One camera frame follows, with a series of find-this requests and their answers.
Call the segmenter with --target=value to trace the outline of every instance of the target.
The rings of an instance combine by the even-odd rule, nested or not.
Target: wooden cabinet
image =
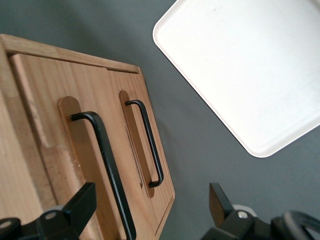
[[[1,142],[6,148],[0,161],[10,165],[0,177],[16,173],[9,185],[19,191],[21,176],[27,176],[27,201],[18,204],[35,208],[35,218],[51,205],[65,204],[85,182],[95,182],[97,211],[81,237],[126,239],[95,132],[88,121],[69,118],[92,111],[104,123],[137,239],[158,239],[175,193],[140,69],[17,37],[2,35],[1,41],[0,104],[6,117],[0,128],[7,129],[1,138],[12,139]],[[159,176],[140,109],[126,105],[132,100],[143,102],[147,111],[163,171],[157,187],[149,187]],[[0,191],[18,197],[3,186]],[[0,218],[32,220],[9,201],[0,198],[0,208],[7,210]]]

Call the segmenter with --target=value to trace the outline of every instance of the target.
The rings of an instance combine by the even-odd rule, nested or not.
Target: cabinet door
[[[93,159],[85,160],[91,161],[90,167],[82,167],[87,162],[79,160],[81,156],[71,147],[72,142],[64,129],[58,102],[61,98],[72,96],[78,100],[83,112],[96,112],[104,122],[137,239],[159,238],[174,192],[142,75],[22,54],[12,56],[10,60],[59,204],[66,203],[83,181],[94,179],[98,195],[96,215],[103,238],[114,240],[126,237],[94,131],[86,122],[94,156]],[[150,195],[142,180],[140,160],[133,150],[119,96],[121,90],[126,90],[130,98],[144,100],[150,112],[150,122],[164,172],[164,181],[154,189],[153,195]],[[148,140],[144,136],[144,127],[137,109],[133,109],[133,112],[146,164],[151,179],[155,180],[157,175]]]

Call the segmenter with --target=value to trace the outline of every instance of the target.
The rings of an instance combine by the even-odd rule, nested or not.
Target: wooden panel
[[[0,219],[38,218],[43,208],[0,91]]]
[[[107,69],[120,72],[136,74],[140,73],[139,68],[135,65],[66,50],[16,36],[0,34],[0,39],[8,55],[26,54],[40,56],[43,58],[59,59],[73,63],[82,63],[97,67],[105,67]]]
[[[57,172],[65,175],[66,185],[73,189],[74,176],[71,168],[65,168],[65,159],[70,164],[75,161],[74,154],[68,151],[68,136],[65,134],[63,123],[59,116],[57,102],[65,96],[73,96],[79,100],[83,111],[98,113],[104,124],[111,143],[112,151],[119,170],[124,191],[132,213],[137,231],[137,239],[152,240],[159,238],[164,221],[171,208],[174,192],[165,156],[156,131],[155,120],[152,114],[144,79],[140,74],[109,71],[105,68],[76,64],[65,61],[52,60],[27,55],[14,55],[12,63],[17,68],[17,77],[20,79],[20,89],[24,96],[28,112],[33,118],[34,130],[41,143],[42,154],[47,153],[47,165],[58,165],[57,171],[50,171],[50,178],[54,178]],[[165,174],[160,187],[154,189],[154,197],[149,198],[145,184],[141,179],[133,150],[129,141],[127,124],[119,99],[119,92],[124,88],[138,88],[137,90],[125,89],[130,99],[140,98],[144,101],[149,112],[151,127],[155,135],[155,141],[161,158],[162,168]],[[143,123],[138,120],[137,109],[133,109],[137,119],[139,134],[141,135],[143,150],[150,170],[151,178],[155,181],[157,173],[153,158],[148,148]],[[91,127],[87,126],[90,139],[93,143],[95,157],[99,164],[105,188],[110,197],[112,211],[115,216],[121,238],[125,238],[121,218],[118,213],[112,189],[101,158],[100,150],[96,144],[95,134]],[[61,154],[51,152],[51,149],[59,148]]]
[[[17,160],[18,162],[15,162],[14,159],[9,160],[6,154],[6,157],[1,157],[1,170],[5,173],[1,175],[10,176],[13,182],[17,181],[17,179],[21,177],[19,176],[19,171],[15,172],[16,174],[14,174],[12,172],[14,171],[13,168],[5,168],[5,166],[8,167],[8,165],[6,165],[8,164],[8,162],[6,161],[9,161],[10,164],[15,165],[16,168],[23,169],[24,166],[26,166],[26,178],[28,178],[28,176],[31,177],[33,184],[32,191],[35,191],[35,193],[37,194],[41,209],[46,210],[52,206],[55,206],[57,202],[53,195],[51,184],[48,180],[41,156],[39,155],[39,151],[37,149],[37,145],[33,137],[27,114],[24,110],[24,106],[21,101],[10,64],[8,62],[5,50],[1,44],[0,63],[0,94],[3,97],[1,108],[3,111],[7,111],[9,122],[10,124],[12,124],[13,134],[16,138],[16,142],[13,145],[10,145],[10,148],[15,148],[15,151],[17,151],[16,154],[22,154],[21,159]],[[6,133],[8,133],[8,131],[0,131],[3,141],[5,141],[5,139],[7,138]],[[23,185],[16,185],[15,188],[12,188],[11,195],[14,193],[19,195],[19,191],[22,187]],[[28,201],[24,201],[24,198],[16,197],[15,201],[10,201],[9,199],[7,199],[6,206],[9,209],[16,208],[15,211],[18,211],[20,207],[17,207],[15,205],[17,203],[21,207],[24,206],[24,203],[28,205]],[[22,215],[16,213],[16,216],[19,216],[23,223],[28,222],[29,220],[31,220],[32,216],[34,216],[34,214],[25,215],[24,211],[26,211],[27,209],[27,207],[23,209]]]
[[[154,212],[157,220],[160,222],[158,229],[155,233],[156,238],[160,236],[160,233],[163,229],[164,223],[167,219],[169,211],[171,209],[171,205],[173,204],[175,198],[175,191],[171,181],[168,165],[166,162],[165,153],[162,147],[160,135],[158,132],[156,120],[154,117],[154,113],[151,107],[150,99],[148,96],[147,87],[143,76],[141,75],[140,78],[137,77],[128,77],[126,76],[127,73],[115,74],[111,72],[112,78],[116,80],[119,91],[126,91],[128,93],[128,97],[130,100],[141,100],[145,108],[147,110],[147,114],[149,117],[151,129],[154,136],[154,141],[157,146],[160,162],[162,165],[163,173],[164,173],[164,180],[159,187],[154,188],[154,197],[150,198],[149,200],[152,202],[152,211]],[[151,174],[152,181],[158,180],[157,171],[154,165],[152,153],[150,150],[148,138],[146,135],[144,123],[142,121],[141,113],[138,106],[131,105],[132,110],[134,113],[134,118],[136,121],[137,129],[139,132],[139,136],[141,139],[143,151],[148,163],[148,169]]]

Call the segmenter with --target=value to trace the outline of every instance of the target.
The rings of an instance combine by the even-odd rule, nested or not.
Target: wooden drawer
[[[84,182],[96,183],[97,211],[82,238],[126,239],[126,234],[95,132],[88,121],[72,122],[64,115],[64,108],[72,114],[99,114],[137,239],[158,239],[175,194],[140,69],[20,38],[1,37],[6,55],[11,55],[16,83],[12,88],[18,89],[56,202],[65,204]],[[164,176],[160,186],[148,186],[158,180],[158,174],[141,112],[136,105],[126,105],[128,100],[140,100],[146,107]],[[73,109],[72,103],[79,106]]]

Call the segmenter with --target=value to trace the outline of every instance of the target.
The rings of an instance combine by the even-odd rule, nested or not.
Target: wood grain
[[[113,71],[136,74],[140,73],[139,68],[135,65],[104,59],[97,56],[91,56],[16,36],[0,34],[0,39],[8,55],[26,54],[43,58],[59,59],[72,63],[104,67]]]

